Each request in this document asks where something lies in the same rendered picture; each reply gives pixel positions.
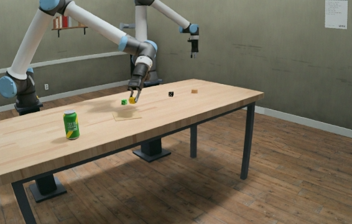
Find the table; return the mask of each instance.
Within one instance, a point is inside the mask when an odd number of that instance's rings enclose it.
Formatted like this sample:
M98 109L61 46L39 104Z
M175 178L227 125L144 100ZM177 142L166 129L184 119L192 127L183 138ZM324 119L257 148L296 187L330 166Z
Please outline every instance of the table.
M254 106L260 91L203 80L185 80L143 89L139 102L121 105L130 92L0 121L0 185L12 184L26 223L35 223L23 183L117 152L156 142L190 128L191 157L197 156L197 125L247 107L241 178L248 176ZM65 138L63 112L74 109L77 140ZM142 118L115 121L113 111L138 110Z

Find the red book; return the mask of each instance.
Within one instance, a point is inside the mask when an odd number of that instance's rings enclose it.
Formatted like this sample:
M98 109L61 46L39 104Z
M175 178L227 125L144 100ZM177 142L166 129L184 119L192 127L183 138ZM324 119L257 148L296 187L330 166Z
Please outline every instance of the red book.
M63 27L68 27L68 16L62 16Z

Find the wooden floor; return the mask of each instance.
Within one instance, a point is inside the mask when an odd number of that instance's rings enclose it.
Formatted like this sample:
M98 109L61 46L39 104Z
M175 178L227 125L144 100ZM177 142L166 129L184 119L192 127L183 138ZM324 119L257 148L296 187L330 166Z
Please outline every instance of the wooden floor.
M44 103L44 109L126 87ZM0 120L18 116L0 113ZM150 164L131 150L55 174L68 193L35 203L38 223L352 223L352 139L256 114L249 174L239 179L246 111L163 139ZM24 223L11 185L0 186L0 223Z

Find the white wall trim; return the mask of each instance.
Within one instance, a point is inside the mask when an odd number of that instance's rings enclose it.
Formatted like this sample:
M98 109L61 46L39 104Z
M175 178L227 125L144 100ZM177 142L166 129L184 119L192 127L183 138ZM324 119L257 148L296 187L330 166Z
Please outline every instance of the white wall trim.
M127 54L127 53L108 52L108 53L102 53L102 54L84 55L84 56L71 57L71 58L62 58L62 59L51 60L51 61L47 61L47 62L32 63L32 64L30 64L30 67L37 68L37 67L43 67L43 66L47 66L47 65L56 65L56 64L60 64L60 63L76 62L76 61L80 61L80 60L88 60L88 59L102 58L102 57L111 57L111 56L125 55L125 54ZM7 70L7 68L1 68L0 74L4 74L6 72L6 70Z
M288 114L288 113L284 113L284 112L280 112L280 111L276 111L276 110L272 110L272 109L267 109L267 108L263 108L260 106L255 106L255 112L259 113L259 114L271 116L273 118L283 119L284 121L290 121L293 123L302 124L302 125L309 126L312 128L317 128L317 129L320 129L323 131L328 131L331 133L335 133L335 134L339 134L342 136L352 138L352 130L351 129L342 128L342 127L339 127L336 125L327 124L327 123L323 123L320 121L315 121L313 119L303 118L303 117L296 116L293 114Z
M108 88L123 86L123 85L127 85L128 83L129 83L129 80L125 80L125 81L109 83L109 84L100 85L100 86L93 86L93 87L84 88L81 90L68 91L65 93L59 93L59 94L54 94L54 95L50 95L50 96L40 97L39 100L41 102L52 101L52 100L57 100L57 99L61 99L61 98L69 97L69 96L75 96L75 95L79 95L79 94L90 93L93 91L99 91L99 90L105 90ZM14 104L0 106L0 112L13 110L13 109L14 109Z

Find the blue joint cap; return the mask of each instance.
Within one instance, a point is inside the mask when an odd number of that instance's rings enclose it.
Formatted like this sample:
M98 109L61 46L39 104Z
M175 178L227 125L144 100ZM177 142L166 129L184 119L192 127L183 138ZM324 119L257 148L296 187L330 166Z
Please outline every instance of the blue joint cap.
M152 40L146 40L145 42L151 44L151 45L155 48L155 52L158 51L158 46L157 46L157 44L156 44L154 41L152 41Z
M123 52L125 50L126 44L127 44L127 37L123 36L121 38L121 41L119 41L118 50Z
M191 24L190 25L190 33L195 33L199 28L199 25L198 24Z
M17 95L17 87L10 77L0 78L0 94L5 98L12 98Z
M58 6L60 0L39 0L39 6L45 11L52 10Z

